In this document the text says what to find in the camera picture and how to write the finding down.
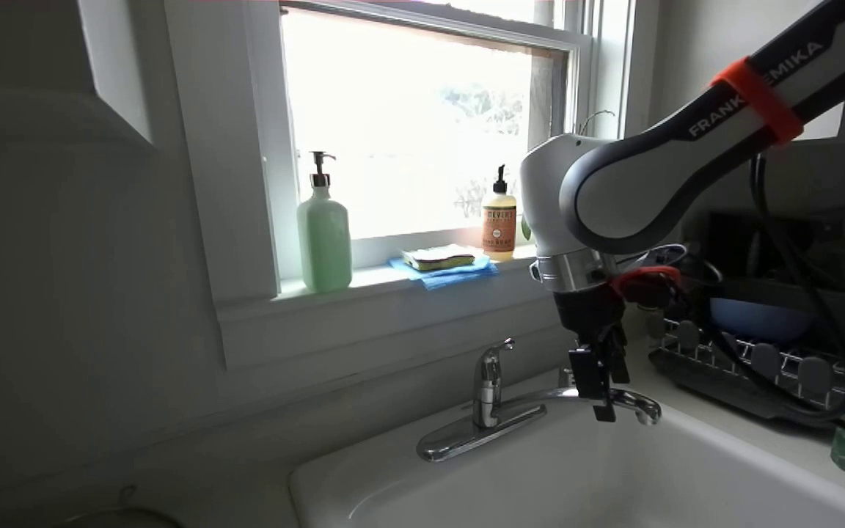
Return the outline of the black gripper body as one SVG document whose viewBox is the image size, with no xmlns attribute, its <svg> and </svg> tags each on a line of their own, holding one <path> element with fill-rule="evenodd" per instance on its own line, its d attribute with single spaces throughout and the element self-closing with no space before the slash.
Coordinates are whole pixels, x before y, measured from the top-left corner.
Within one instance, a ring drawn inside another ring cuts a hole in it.
<svg viewBox="0 0 845 528">
<path fill-rule="evenodd" d="M 609 284 L 597 284 L 578 293 L 556 293 L 553 305 L 561 322 L 575 333 L 580 343 L 590 343 L 597 353 L 609 378 L 628 384 L 628 339 L 622 328 L 624 299 Z"/>
</svg>

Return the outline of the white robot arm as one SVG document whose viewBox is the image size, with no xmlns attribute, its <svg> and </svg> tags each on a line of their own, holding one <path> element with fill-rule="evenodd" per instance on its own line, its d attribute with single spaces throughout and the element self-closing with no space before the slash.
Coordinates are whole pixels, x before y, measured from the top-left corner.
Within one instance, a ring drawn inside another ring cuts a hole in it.
<svg viewBox="0 0 845 528">
<path fill-rule="evenodd" d="M 578 396 L 609 424 L 628 390 L 616 292 L 618 255 L 656 246 L 715 180 L 785 145 L 845 102 L 845 0 L 817 0 L 757 53 L 650 130 L 622 141 L 553 136 L 524 155 L 521 215 L 534 277 L 553 293 Z"/>
</svg>

